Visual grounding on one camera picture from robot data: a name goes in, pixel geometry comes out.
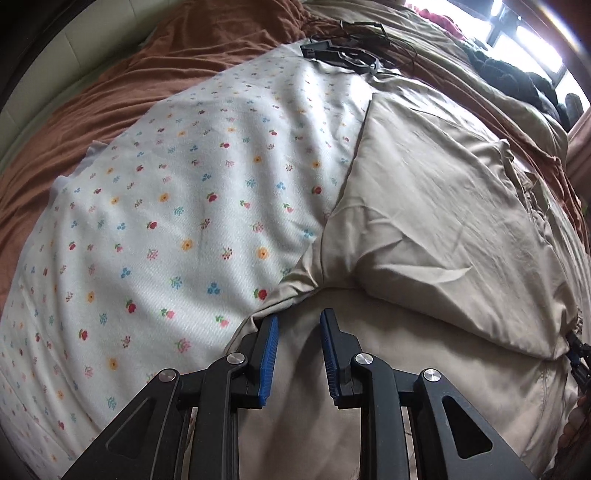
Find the person hand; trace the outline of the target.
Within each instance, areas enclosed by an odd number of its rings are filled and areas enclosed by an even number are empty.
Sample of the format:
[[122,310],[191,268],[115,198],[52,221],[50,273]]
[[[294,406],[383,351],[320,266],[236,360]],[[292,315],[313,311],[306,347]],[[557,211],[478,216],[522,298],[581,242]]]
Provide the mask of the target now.
[[590,475],[590,393],[579,398],[558,442],[557,463],[580,476]]

